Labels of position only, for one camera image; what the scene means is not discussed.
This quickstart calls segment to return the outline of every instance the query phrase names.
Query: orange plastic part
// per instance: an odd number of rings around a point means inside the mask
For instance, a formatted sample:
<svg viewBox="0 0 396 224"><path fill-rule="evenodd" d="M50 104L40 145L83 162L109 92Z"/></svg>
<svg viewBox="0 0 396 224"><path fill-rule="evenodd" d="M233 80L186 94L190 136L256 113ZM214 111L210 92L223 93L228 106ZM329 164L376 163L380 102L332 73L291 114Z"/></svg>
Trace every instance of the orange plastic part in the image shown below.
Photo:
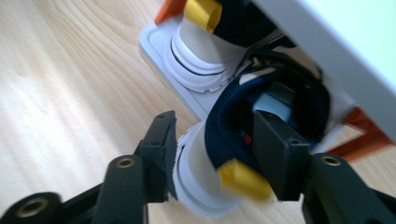
<svg viewBox="0 0 396 224"><path fill-rule="evenodd" d="M344 124L363 132L363 135L328 151L346 161L353 161L385 146L394 145L358 107L348 115Z"/></svg>
<svg viewBox="0 0 396 224"><path fill-rule="evenodd" d="M155 24L159 25L182 13L186 2L187 0L166 0L154 19Z"/></svg>

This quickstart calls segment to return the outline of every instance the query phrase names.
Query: wood grain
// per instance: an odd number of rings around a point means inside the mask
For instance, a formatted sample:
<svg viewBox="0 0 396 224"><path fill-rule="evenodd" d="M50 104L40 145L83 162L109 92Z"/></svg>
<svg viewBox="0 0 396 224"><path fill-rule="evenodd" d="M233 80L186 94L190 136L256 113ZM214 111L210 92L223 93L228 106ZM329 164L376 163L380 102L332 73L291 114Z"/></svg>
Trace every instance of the wood grain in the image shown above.
<svg viewBox="0 0 396 224"><path fill-rule="evenodd" d="M176 110L177 136L196 123L139 46L162 3L0 0L0 213L36 192L67 200L100 183L159 113ZM396 195L395 160L389 147L353 165ZM304 222L299 203L275 199L213 221L175 200L149 213L151 223Z"/></svg>

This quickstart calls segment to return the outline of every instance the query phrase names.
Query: screw hole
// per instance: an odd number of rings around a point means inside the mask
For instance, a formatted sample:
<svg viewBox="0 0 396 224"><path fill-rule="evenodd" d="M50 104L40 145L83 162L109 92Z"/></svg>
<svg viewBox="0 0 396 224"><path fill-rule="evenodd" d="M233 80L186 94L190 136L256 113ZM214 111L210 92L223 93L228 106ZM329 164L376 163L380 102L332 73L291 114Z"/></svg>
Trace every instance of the screw hole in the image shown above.
<svg viewBox="0 0 396 224"><path fill-rule="evenodd" d="M39 212L46 209L48 204L49 201L45 198L32 199L18 209L17 217L32 217L37 215Z"/></svg>
<svg viewBox="0 0 396 224"><path fill-rule="evenodd" d="M127 168L127 167L130 167L132 165L134 165L134 160L129 159L129 158L128 159L121 159L121 160L119 160L119 162L117 162L117 166L119 168Z"/></svg>
<svg viewBox="0 0 396 224"><path fill-rule="evenodd" d="M341 162L334 157L324 156L321 158L322 162L331 165L331 166L339 166Z"/></svg>

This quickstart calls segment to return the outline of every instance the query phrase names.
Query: yellow tag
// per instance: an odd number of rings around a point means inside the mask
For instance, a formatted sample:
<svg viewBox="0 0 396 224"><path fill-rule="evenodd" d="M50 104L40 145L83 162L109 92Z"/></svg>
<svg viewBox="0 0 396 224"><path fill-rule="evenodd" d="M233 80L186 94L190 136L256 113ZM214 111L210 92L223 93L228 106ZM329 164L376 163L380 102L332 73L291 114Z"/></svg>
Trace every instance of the yellow tag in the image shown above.
<svg viewBox="0 0 396 224"><path fill-rule="evenodd" d="M216 0L188 0L184 18L213 34L219 24L222 6Z"/></svg>
<svg viewBox="0 0 396 224"><path fill-rule="evenodd" d="M217 173L224 189L244 195L253 201L261 202L273 195L267 179L237 159L222 164Z"/></svg>

